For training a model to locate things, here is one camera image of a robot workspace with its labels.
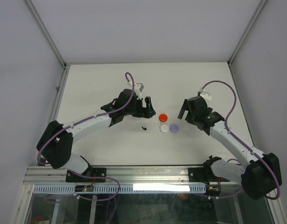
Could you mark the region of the orange earbud charging case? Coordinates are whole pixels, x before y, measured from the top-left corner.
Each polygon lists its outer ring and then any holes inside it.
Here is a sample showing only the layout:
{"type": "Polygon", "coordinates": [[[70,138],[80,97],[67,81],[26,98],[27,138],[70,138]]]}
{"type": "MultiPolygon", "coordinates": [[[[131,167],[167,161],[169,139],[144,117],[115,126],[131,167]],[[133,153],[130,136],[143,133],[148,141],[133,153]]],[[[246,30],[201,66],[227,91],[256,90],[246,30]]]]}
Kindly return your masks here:
{"type": "Polygon", "coordinates": [[[158,117],[159,121],[165,123],[168,120],[168,116],[164,113],[160,114],[158,117]]]}

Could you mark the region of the purple earbud charging case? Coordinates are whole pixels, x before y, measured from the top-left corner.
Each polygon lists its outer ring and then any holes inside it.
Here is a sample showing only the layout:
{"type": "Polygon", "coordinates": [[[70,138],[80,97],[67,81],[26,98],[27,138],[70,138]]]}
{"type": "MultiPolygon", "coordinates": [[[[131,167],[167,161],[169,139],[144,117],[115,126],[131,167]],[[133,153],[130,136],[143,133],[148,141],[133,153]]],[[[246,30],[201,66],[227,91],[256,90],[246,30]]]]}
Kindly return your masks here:
{"type": "Polygon", "coordinates": [[[177,133],[179,131],[179,126],[177,124],[171,124],[170,125],[170,131],[172,133],[177,133]]]}

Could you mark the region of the white earbud charging case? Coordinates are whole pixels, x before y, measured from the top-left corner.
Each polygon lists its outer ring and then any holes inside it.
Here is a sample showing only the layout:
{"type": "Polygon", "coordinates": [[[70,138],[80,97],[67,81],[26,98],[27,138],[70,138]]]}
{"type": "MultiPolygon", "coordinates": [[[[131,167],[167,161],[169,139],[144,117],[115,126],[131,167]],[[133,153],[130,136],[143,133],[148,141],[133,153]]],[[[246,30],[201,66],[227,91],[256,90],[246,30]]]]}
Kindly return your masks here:
{"type": "Polygon", "coordinates": [[[162,124],[162,125],[160,126],[159,130],[160,130],[161,133],[168,133],[169,130],[170,130],[170,128],[169,128],[168,125],[162,124]]]}

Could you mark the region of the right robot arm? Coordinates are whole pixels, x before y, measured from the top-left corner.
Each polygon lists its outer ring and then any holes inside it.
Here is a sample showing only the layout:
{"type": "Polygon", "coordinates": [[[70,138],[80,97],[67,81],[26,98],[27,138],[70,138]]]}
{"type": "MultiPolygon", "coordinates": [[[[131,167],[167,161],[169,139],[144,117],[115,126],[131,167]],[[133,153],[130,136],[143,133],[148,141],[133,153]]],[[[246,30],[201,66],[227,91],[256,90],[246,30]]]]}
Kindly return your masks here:
{"type": "Polygon", "coordinates": [[[218,141],[239,162],[236,165],[220,157],[210,156],[203,163],[201,181],[213,181],[222,177],[240,185],[253,200],[267,196],[273,190],[277,191],[273,199],[279,198],[282,178],[278,157],[247,145],[227,126],[227,120],[223,116],[208,107],[203,97],[185,99],[178,119],[185,119],[187,123],[218,141]]]}

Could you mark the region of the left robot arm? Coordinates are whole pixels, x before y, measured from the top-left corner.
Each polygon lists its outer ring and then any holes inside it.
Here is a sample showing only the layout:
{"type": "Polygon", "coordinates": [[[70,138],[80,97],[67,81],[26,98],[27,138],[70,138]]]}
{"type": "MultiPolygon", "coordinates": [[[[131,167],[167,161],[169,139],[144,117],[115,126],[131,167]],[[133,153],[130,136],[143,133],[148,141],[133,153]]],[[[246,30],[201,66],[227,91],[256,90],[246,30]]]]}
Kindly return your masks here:
{"type": "Polygon", "coordinates": [[[117,98],[87,118],[67,125],[56,120],[50,122],[36,149],[52,168],[65,168],[75,172],[81,181],[88,181],[92,176],[91,165],[72,152],[73,145],[93,132],[123,121],[126,116],[150,119],[154,115],[150,97],[139,98],[132,90],[124,89],[117,98]]]}

